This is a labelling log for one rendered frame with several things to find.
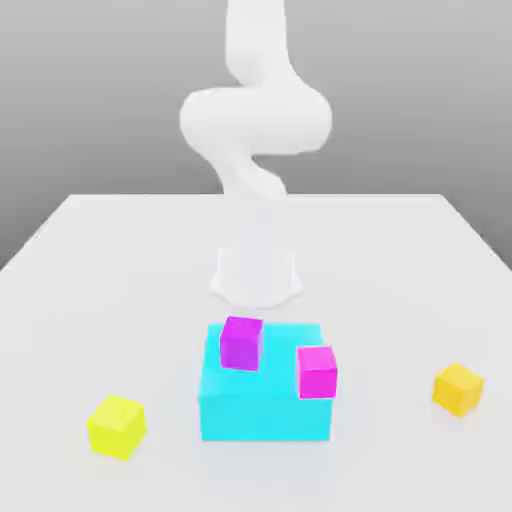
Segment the small purple cube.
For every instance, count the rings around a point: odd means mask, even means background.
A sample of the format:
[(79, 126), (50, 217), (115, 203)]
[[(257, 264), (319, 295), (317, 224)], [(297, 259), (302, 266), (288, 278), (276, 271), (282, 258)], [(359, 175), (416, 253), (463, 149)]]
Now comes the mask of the small purple cube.
[(220, 335), (223, 368), (256, 372), (263, 351), (262, 319), (228, 316)]

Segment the small magenta cube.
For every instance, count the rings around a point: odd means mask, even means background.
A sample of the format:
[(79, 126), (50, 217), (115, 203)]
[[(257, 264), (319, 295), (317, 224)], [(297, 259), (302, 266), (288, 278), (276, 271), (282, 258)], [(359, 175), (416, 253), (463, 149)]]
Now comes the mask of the small magenta cube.
[(337, 392), (338, 366), (331, 346), (299, 346), (296, 380), (300, 399), (333, 399)]

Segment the small yellow cube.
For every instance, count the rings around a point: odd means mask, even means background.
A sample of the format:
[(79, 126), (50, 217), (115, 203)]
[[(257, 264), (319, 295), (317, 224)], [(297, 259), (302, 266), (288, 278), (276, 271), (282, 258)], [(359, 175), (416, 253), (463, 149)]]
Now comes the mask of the small yellow cube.
[(146, 435), (141, 403), (107, 396), (87, 420), (91, 449), (119, 460), (128, 460)]

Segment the small orange cube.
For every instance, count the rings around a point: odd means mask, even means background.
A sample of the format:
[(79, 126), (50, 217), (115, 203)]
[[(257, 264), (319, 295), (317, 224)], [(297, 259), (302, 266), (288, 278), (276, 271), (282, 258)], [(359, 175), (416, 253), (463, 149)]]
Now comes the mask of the small orange cube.
[(432, 400), (452, 415), (462, 418), (477, 407), (483, 387), (481, 376), (454, 363), (435, 376)]

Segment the large cyan box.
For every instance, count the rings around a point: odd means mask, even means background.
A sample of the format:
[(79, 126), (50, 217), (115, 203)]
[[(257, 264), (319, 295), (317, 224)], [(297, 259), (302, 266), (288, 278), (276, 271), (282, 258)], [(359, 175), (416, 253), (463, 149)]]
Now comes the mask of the large cyan box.
[(204, 441), (327, 441), (331, 398), (301, 399), (296, 352), (324, 343), (317, 323), (268, 323), (256, 372), (224, 369), (222, 325), (210, 324), (204, 345), (198, 403)]

